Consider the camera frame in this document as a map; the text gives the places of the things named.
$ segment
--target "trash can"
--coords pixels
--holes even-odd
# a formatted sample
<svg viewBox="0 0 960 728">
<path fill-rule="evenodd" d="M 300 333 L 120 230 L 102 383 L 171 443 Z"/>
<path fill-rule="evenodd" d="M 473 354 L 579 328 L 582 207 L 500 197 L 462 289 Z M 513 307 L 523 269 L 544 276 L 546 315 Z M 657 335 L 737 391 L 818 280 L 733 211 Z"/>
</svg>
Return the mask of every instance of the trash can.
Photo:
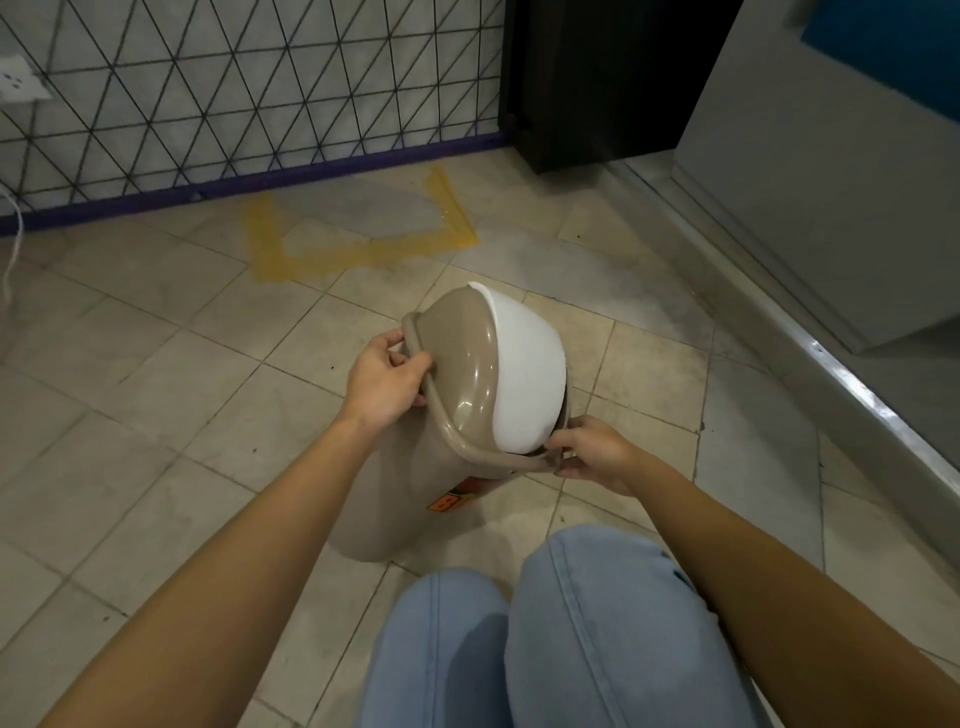
<svg viewBox="0 0 960 728">
<path fill-rule="evenodd" d="M 564 348 L 522 303 L 480 283 L 403 318 L 406 353 L 428 351 L 426 406 L 383 432 L 357 475 L 329 542 L 383 561 L 433 521 L 522 473 L 553 472 L 543 443 L 566 425 Z"/>
</svg>

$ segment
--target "gray wall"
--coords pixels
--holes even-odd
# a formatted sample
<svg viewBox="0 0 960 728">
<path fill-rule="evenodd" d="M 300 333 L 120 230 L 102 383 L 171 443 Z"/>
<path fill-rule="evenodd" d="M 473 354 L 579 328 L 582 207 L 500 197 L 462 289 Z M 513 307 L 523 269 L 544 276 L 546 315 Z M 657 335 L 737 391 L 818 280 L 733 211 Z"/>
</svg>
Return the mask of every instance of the gray wall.
<svg viewBox="0 0 960 728">
<path fill-rule="evenodd" d="M 960 126 L 802 44 L 814 5 L 745 0 L 676 161 L 860 351 L 960 312 Z"/>
</svg>

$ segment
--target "yellow tape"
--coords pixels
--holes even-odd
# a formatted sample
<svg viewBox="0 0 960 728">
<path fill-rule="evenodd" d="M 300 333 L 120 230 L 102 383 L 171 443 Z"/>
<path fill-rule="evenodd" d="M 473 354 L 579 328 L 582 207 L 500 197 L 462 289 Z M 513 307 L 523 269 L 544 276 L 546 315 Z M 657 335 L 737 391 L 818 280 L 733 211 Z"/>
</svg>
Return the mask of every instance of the yellow tape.
<svg viewBox="0 0 960 728">
<path fill-rule="evenodd" d="M 244 210 L 254 277 L 262 281 L 318 278 L 347 268 L 390 265 L 406 257 L 435 255 L 480 242 L 440 164 L 431 167 L 424 186 L 440 208 L 444 220 L 442 230 L 377 238 L 303 255 L 288 255 L 283 250 L 283 234 L 273 195 L 261 192 L 247 202 Z"/>
</svg>

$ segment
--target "sticker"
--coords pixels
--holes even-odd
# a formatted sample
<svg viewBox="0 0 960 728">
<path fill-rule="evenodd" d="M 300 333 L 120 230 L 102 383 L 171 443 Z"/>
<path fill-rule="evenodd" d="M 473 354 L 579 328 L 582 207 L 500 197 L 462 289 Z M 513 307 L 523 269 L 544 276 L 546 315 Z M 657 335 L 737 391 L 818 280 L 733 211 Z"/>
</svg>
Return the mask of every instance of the sticker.
<svg viewBox="0 0 960 728">
<path fill-rule="evenodd" d="M 455 511 L 465 503 L 485 496 L 497 486 L 501 485 L 503 480 L 491 480 L 485 477 L 469 477 L 460 485 L 444 493 L 427 506 L 428 511 L 434 513 L 449 513 Z"/>
</svg>

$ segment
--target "hand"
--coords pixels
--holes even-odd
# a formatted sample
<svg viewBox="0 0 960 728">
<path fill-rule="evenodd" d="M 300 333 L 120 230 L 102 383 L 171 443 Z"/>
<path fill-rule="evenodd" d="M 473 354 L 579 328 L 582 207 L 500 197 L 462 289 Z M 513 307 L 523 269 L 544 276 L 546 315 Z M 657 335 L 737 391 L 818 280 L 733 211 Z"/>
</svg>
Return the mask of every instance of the hand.
<svg viewBox="0 0 960 728">
<path fill-rule="evenodd" d="M 636 446 L 623 435 L 590 415 L 573 417 L 567 429 L 559 429 L 546 441 L 547 449 L 572 449 L 556 475 L 575 480 L 593 480 L 621 496 L 632 493 L 623 481 Z"/>
<path fill-rule="evenodd" d="M 391 352 L 403 341 L 403 331 L 374 336 L 353 362 L 347 379 L 347 396 L 337 419 L 359 423 L 371 435 L 396 422 L 411 406 L 422 407 L 420 382 L 433 366 L 433 357 L 420 352 L 413 358 Z"/>
</svg>

